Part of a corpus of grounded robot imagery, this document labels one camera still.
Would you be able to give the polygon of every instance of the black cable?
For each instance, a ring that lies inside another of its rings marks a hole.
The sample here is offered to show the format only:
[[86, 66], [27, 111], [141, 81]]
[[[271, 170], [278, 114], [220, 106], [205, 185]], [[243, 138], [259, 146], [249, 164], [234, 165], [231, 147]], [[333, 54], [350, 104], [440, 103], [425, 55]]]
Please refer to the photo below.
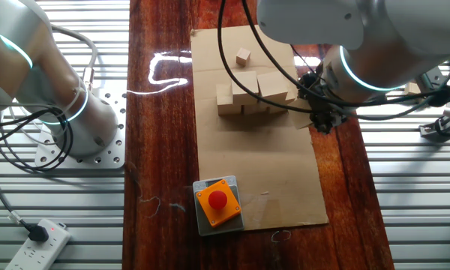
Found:
[[19, 131], [20, 129], [22, 129], [23, 127], [25, 127], [28, 123], [34, 121], [33, 118], [28, 119], [27, 121], [25, 121], [24, 123], [20, 124], [18, 127], [14, 128], [12, 131], [10, 131], [9, 133], [5, 134], [4, 136], [0, 137], [0, 142], [2, 140], [7, 139], [8, 137], [14, 135], [17, 131]]
[[319, 79], [321, 79], [321, 80], [323, 80], [323, 81], [325, 81], [321, 76], [319, 76], [318, 74], [317, 74], [317, 72], [307, 63], [307, 61], [305, 60], [305, 58], [304, 57], [302, 57], [301, 55], [300, 55], [300, 53], [299, 52], [297, 52], [297, 50], [295, 49], [295, 47], [292, 45], [292, 44], [290, 44], [290, 46], [292, 47], [292, 51], [298, 56], [298, 57], [300, 57], [300, 59], [305, 63], [305, 65], [307, 66], [307, 68], [313, 73], [313, 74], [315, 74]]
[[218, 13], [218, 27], [217, 27], [218, 50], [220, 52], [220, 57], [222, 59], [223, 66], [225, 67], [225, 71], [228, 73], [228, 75], [233, 80], [233, 82], [235, 82], [238, 87], [243, 89], [243, 91], [247, 92], [247, 94], [251, 95], [252, 97], [257, 99], [258, 101], [262, 101], [263, 103], [266, 103], [266, 104], [269, 104], [269, 105], [272, 105], [272, 106], [275, 106], [275, 107], [279, 107], [279, 108], [282, 108], [282, 109], [285, 109], [285, 110], [296, 111], [296, 112], [299, 112], [299, 113], [318, 113], [317, 111], [313, 111], [313, 110], [310, 110], [310, 109], [301, 109], [301, 108], [297, 108], [297, 107], [294, 107], [294, 106], [282, 105], [282, 104], [279, 104], [279, 103], [275, 103], [275, 102], [273, 102], [271, 100], [267, 100], [266, 98], [260, 97], [258, 94], [253, 93], [250, 89], [248, 89], [245, 85], [243, 85], [235, 77], [235, 75], [233, 75], [233, 72], [232, 72], [232, 70], [230, 69], [230, 66], [227, 63], [227, 60], [225, 59], [224, 45], [222, 44], [222, 22], [223, 22], [223, 19], [224, 19], [225, 3], [226, 3], [226, 0], [222, 0], [222, 3], [220, 5], [220, 12]]
[[53, 110], [55, 110], [55, 109], [42, 109], [38, 112], [34, 112], [31, 115], [27, 115], [27, 116], [22, 117], [17, 120], [0, 123], [0, 127], [4, 127], [4, 126], [8, 126], [8, 125], [15, 125], [15, 124], [24, 122], [25, 120], [29, 120], [29, 119], [35, 120], [35, 119], [38, 119], [40, 116], [44, 115], [45, 113], [51, 113]]
[[[225, 2], [227, 0], [222, 0], [222, 5], [225, 5]], [[278, 64], [277, 60], [275, 60], [275, 58], [273, 57], [273, 55], [269, 52], [269, 50], [267, 49], [267, 47], [265, 46], [265, 44], [263, 43], [262, 39], [260, 38], [257, 29], [255, 28], [254, 25], [254, 21], [252, 19], [252, 16], [250, 14], [250, 11], [248, 9], [248, 5], [247, 5], [247, 1], [246, 0], [241, 0], [241, 3], [243, 5], [244, 8], [244, 12], [245, 15], [247, 16], [247, 21], [248, 24], [251, 28], [251, 31], [253, 32], [253, 35], [255, 36], [256, 41], [258, 42], [258, 44], [260, 45], [260, 47], [262, 48], [263, 52], [267, 55], [268, 59], [270, 59], [270, 61], [273, 63], [273, 65], [290, 81], [292, 82], [294, 85], [296, 85], [299, 89], [301, 89], [302, 91], [304, 91], [306, 94], [308, 95], [313, 95], [314, 97], [325, 101], [328, 104], [335, 104], [338, 106], [343, 106], [343, 107], [371, 107], [371, 106], [378, 106], [378, 105], [385, 105], [385, 104], [395, 104], [395, 103], [400, 103], [403, 101], [407, 101], [408, 99], [401, 99], [402, 97], [399, 98], [395, 98], [394, 100], [387, 100], [387, 101], [383, 101], [383, 102], [379, 102], [379, 101], [370, 101], [370, 102], [366, 102], [366, 103], [350, 103], [350, 102], [346, 102], [346, 101], [342, 101], [342, 100], [331, 100], [327, 97], [324, 97], [320, 94], [317, 94], [315, 91], [310, 90], [309, 88], [304, 87], [302, 84], [300, 84], [300, 82], [298, 82], [296, 79], [293, 79], [293, 77], [291, 77], [281, 66], [280, 64]], [[427, 96], [431, 96], [431, 95], [435, 95], [436, 92], [439, 91], [431, 91], [429, 93], [425, 93]]]
[[[46, 172], [46, 171], [50, 171], [50, 170], [54, 170], [55, 168], [57, 168], [58, 166], [60, 166], [65, 159], [68, 157], [68, 155], [70, 154], [70, 151], [72, 149], [73, 146], [73, 141], [74, 141], [74, 132], [71, 129], [70, 126], [70, 122], [65, 120], [64, 116], [58, 116], [58, 114], [56, 114], [57, 112], [53, 112], [55, 114], [55, 116], [57, 116], [57, 119], [60, 121], [60, 125], [63, 129], [67, 128], [68, 133], [70, 133], [70, 144], [68, 146], [67, 151], [65, 152], [64, 157], [62, 157], [62, 154], [64, 153], [64, 150], [67, 147], [67, 142], [68, 142], [68, 137], [67, 137], [67, 132], [64, 133], [63, 135], [63, 145], [60, 149], [60, 152], [58, 153], [58, 155], [49, 163], [43, 165], [43, 166], [30, 166], [28, 165], [26, 162], [24, 162], [23, 160], [21, 160], [21, 158], [18, 156], [18, 154], [10, 147], [10, 145], [8, 144], [8, 141], [6, 139], [4, 139], [4, 144], [5, 146], [8, 148], [9, 152], [21, 163], [22, 165], [19, 165], [18, 163], [12, 161], [2, 150], [2, 147], [0, 146], [0, 153], [4, 156], [5, 160], [7, 160], [8, 162], [10, 162], [11, 164], [13, 164], [15, 167], [21, 169], [21, 170], [31, 170], [33, 172]], [[4, 130], [3, 127], [0, 127], [0, 131], [2, 133], [2, 135], [4, 134]], [[58, 163], [51, 167], [51, 168], [47, 168], [48, 166], [54, 164], [56, 161], [58, 160]]]

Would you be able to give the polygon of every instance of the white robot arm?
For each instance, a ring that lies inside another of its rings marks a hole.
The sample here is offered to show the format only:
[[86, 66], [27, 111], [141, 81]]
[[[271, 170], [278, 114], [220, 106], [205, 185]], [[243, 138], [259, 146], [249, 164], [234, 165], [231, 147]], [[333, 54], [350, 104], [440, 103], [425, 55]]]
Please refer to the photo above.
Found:
[[325, 96], [346, 102], [383, 97], [414, 79], [429, 92], [443, 81], [430, 70], [450, 59], [450, 0], [259, 0], [257, 20], [280, 42], [334, 44], [321, 84]]
[[[14, 98], [21, 104], [59, 107], [73, 129], [70, 155], [85, 157], [106, 148], [118, 128], [111, 106], [90, 90], [60, 53], [47, 15], [37, 3], [0, 0], [0, 110]], [[40, 109], [25, 108], [31, 113]], [[63, 134], [53, 115], [40, 120], [54, 134]]]

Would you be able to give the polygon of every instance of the cardboard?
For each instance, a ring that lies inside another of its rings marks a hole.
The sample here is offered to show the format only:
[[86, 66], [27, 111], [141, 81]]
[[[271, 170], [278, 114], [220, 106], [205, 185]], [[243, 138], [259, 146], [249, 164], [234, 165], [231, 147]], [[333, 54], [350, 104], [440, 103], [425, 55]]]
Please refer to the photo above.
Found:
[[[290, 46], [260, 35], [284, 69], [296, 74]], [[276, 71], [248, 26], [224, 28], [223, 42], [234, 72]], [[327, 223], [309, 130], [296, 130], [287, 113], [218, 116], [215, 86], [230, 78], [217, 30], [194, 31], [191, 45], [200, 179], [236, 176], [246, 230]], [[247, 67], [236, 64], [241, 47], [252, 54]]]
[[[297, 98], [290, 104], [290, 106], [312, 110], [310, 104], [308, 104], [308, 101], [301, 98]], [[306, 128], [309, 125], [313, 124], [313, 122], [310, 120], [310, 114], [295, 111], [289, 111], [288, 113], [296, 129]]]

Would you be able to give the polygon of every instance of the wooden table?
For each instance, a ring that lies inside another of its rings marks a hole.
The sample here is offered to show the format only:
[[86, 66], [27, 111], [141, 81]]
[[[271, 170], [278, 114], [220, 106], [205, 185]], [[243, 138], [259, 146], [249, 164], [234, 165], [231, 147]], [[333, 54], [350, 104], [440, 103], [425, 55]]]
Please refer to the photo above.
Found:
[[[328, 136], [310, 129], [330, 224], [289, 229], [291, 238], [280, 243], [271, 241], [276, 229], [198, 235], [190, 33], [216, 28], [220, 2], [130, 3], [128, 88], [148, 94], [127, 97], [123, 269], [393, 269], [355, 120]], [[249, 6], [254, 15], [256, 2]], [[245, 24], [241, 2], [229, 0], [224, 26]], [[305, 56], [325, 50], [298, 46]]]

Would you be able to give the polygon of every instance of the power strip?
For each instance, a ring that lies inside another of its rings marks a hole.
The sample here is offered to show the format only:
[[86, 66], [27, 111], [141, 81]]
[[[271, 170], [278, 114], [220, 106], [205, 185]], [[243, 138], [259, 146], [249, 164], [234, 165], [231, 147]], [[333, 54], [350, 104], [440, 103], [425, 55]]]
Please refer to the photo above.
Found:
[[67, 244], [71, 234], [65, 230], [65, 225], [55, 224], [50, 220], [41, 220], [38, 224], [46, 229], [48, 240], [36, 242], [27, 238], [25, 244], [18, 250], [5, 270], [48, 270], [62, 249]]

